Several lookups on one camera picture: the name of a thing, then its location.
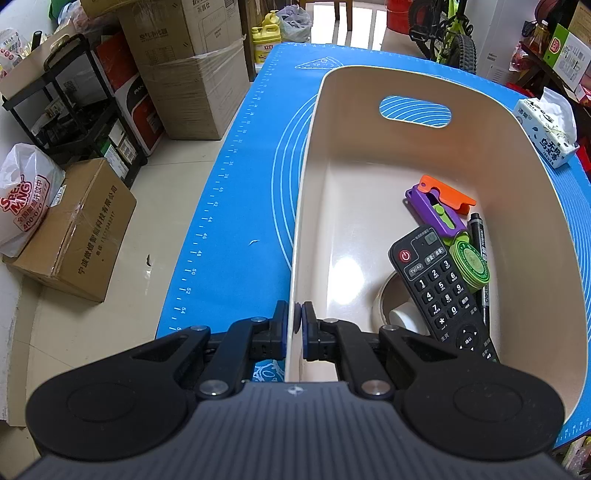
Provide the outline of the white tape roll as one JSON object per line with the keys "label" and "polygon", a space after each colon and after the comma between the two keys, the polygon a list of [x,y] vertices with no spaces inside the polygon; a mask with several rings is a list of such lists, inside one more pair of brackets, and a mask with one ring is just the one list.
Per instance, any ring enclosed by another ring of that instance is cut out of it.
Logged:
{"label": "white tape roll", "polygon": [[377,331],[384,325],[400,326],[430,336],[426,321],[397,272],[384,282],[370,311],[370,326]]}

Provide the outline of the black remote control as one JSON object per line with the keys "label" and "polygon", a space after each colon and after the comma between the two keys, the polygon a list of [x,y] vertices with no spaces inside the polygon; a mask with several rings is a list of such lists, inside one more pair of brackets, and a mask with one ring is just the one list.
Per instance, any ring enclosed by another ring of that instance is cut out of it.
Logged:
{"label": "black remote control", "polygon": [[433,227],[421,225],[394,242],[389,259],[433,338],[499,360],[477,302]]}

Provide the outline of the green round tape measure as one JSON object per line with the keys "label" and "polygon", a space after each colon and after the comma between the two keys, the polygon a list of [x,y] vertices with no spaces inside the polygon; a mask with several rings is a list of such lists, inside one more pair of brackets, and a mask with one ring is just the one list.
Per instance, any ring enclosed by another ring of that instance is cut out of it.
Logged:
{"label": "green round tape measure", "polygon": [[468,241],[457,239],[450,247],[450,254],[471,292],[489,284],[488,263]]}

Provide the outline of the beige plastic storage bin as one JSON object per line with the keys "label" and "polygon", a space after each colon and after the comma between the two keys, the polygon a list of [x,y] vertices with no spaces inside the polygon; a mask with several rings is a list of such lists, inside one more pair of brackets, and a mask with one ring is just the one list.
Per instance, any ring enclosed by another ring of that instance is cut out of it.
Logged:
{"label": "beige plastic storage bin", "polygon": [[301,167],[290,303],[376,330],[410,302],[396,269],[419,275],[443,255],[391,246],[420,226],[449,245],[477,217],[494,346],[556,389],[574,433],[590,424],[590,190],[576,162],[538,156],[517,102],[460,71],[325,75]]}

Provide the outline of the orange purple green toy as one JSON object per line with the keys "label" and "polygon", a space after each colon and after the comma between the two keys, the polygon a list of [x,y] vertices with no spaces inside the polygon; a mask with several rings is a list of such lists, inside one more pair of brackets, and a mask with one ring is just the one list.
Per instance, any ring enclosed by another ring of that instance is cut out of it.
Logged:
{"label": "orange purple green toy", "polygon": [[433,227],[448,246],[460,237],[469,240],[465,219],[477,201],[432,176],[423,175],[405,193],[419,219]]}

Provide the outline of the black marker pen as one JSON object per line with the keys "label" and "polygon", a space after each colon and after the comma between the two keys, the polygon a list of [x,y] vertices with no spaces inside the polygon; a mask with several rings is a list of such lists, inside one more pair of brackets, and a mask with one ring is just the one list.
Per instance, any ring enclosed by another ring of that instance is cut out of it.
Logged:
{"label": "black marker pen", "polygon": [[[468,226],[471,232],[471,238],[473,246],[478,250],[482,257],[483,264],[488,266],[487,249],[486,249],[486,237],[484,222],[478,213],[472,213]],[[481,311],[483,313],[483,321],[487,330],[490,330],[490,296],[489,296],[489,284],[486,284],[481,289]]]}

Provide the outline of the blue silicone table mat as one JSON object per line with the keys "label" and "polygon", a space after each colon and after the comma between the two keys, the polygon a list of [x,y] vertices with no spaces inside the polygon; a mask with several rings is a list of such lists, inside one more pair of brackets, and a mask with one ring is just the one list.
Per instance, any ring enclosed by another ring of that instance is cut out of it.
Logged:
{"label": "blue silicone table mat", "polygon": [[456,69],[388,52],[287,44],[270,55],[228,132],[188,227],[159,336],[215,332],[290,302],[301,167],[325,75],[368,66],[450,78]]}

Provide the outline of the floor cardboard box with print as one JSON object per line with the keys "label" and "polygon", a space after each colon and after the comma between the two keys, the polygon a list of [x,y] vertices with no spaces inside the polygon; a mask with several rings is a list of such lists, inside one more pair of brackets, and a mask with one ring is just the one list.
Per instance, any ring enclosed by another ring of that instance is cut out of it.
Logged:
{"label": "floor cardboard box with print", "polygon": [[47,287],[100,303],[136,199],[104,158],[69,166],[57,199],[20,255],[4,262]]}

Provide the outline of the wrapped bottom cardboard box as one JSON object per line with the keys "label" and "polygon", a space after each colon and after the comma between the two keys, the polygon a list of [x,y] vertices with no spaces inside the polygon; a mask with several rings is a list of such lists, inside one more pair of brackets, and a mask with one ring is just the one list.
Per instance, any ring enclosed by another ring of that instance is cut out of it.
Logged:
{"label": "wrapped bottom cardboard box", "polygon": [[243,41],[197,56],[144,66],[140,75],[174,140],[219,140],[249,90]]}

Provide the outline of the white red plastic bag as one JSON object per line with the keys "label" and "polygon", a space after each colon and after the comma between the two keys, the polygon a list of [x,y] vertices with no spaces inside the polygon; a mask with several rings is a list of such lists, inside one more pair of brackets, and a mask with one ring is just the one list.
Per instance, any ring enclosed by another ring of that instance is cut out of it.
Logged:
{"label": "white red plastic bag", "polygon": [[17,143],[1,162],[1,254],[17,257],[42,223],[65,171],[38,147]]}

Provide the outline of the black metal shelf rack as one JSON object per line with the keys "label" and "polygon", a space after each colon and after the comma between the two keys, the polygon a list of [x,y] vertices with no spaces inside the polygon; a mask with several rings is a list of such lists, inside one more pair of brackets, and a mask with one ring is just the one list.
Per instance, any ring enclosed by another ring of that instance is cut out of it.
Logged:
{"label": "black metal shelf rack", "polygon": [[1,96],[28,139],[58,165],[104,158],[130,187],[147,163],[89,41],[64,36],[29,85]]}

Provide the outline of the yellow oil jug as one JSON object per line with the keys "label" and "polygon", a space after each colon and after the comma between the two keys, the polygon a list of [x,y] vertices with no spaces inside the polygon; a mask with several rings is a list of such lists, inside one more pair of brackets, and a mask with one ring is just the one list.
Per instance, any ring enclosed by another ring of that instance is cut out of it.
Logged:
{"label": "yellow oil jug", "polygon": [[276,10],[271,10],[264,16],[262,24],[254,26],[252,33],[252,44],[254,48],[254,63],[256,66],[263,65],[273,47],[281,43],[280,17]]}

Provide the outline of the white tissue pack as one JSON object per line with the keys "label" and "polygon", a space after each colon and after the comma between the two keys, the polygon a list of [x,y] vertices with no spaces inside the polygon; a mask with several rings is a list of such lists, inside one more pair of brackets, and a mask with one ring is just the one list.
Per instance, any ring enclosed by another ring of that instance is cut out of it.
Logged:
{"label": "white tissue pack", "polygon": [[544,88],[540,98],[520,99],[513,114],[542,158],[554,169],[566,164],[579,148],[569,101]]}

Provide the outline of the translucent plastic bag on floor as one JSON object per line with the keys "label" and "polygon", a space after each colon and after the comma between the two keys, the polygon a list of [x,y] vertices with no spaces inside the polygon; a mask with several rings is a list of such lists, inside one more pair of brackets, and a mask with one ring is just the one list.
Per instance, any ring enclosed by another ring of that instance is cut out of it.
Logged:
{"label": "translucent plastic bag on floor", "polygon": [[311,41],[311,15],[300,5],[287,5],[276,13],[280,18],[283,42],[307,43]]}

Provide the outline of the red black appliance box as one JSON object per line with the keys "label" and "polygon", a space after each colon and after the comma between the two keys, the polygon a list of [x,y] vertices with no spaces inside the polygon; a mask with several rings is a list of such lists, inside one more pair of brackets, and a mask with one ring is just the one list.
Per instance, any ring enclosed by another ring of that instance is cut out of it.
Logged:
{"label": "red black appliance box", "polygon": [[95,47],[104,76],[143,153],[150,156],[164,134],[162,121],[122,33]]}

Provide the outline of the middle stacked cardboard box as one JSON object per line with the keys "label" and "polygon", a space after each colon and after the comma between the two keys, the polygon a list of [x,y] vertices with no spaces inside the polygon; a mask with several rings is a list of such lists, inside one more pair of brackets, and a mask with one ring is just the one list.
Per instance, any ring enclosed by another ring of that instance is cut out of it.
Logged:
{"label": "middle stacked cardboard box", "polygon": [[140,65],[182,60],[242,38],[235,1],[137,1],[118,9],[117,17]]}

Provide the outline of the green black bicycle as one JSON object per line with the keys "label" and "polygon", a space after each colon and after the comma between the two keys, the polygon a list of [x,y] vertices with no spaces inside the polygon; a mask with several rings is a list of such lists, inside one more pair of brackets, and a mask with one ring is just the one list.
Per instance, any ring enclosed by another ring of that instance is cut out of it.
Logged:
{"label": "green black bicycle", "polygon": [[473,25],[466,16],[467,0],[413,1],[409,36],[431,61],[477,73]]}

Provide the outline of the white cabinet appliance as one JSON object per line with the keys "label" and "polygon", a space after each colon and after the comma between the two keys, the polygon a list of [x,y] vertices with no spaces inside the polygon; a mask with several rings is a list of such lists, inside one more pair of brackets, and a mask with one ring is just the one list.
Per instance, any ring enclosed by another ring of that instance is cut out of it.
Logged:
{"label": "white cabinet appliance", "polygon": [[468,16],[474,25],[477,75],[505,85],[516,72],[509,70],[525,22],[535,20],[537,1],[470,1]]}

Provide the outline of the green white carton box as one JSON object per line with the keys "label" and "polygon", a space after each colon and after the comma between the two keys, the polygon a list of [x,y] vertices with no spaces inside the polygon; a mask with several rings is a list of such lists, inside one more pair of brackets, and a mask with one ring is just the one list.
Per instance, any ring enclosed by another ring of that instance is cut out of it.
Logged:
{"label": "green white carton box", "polygon": [[575,91],[590,68],[590,48],[558,24],[543,60],[571,91]]}

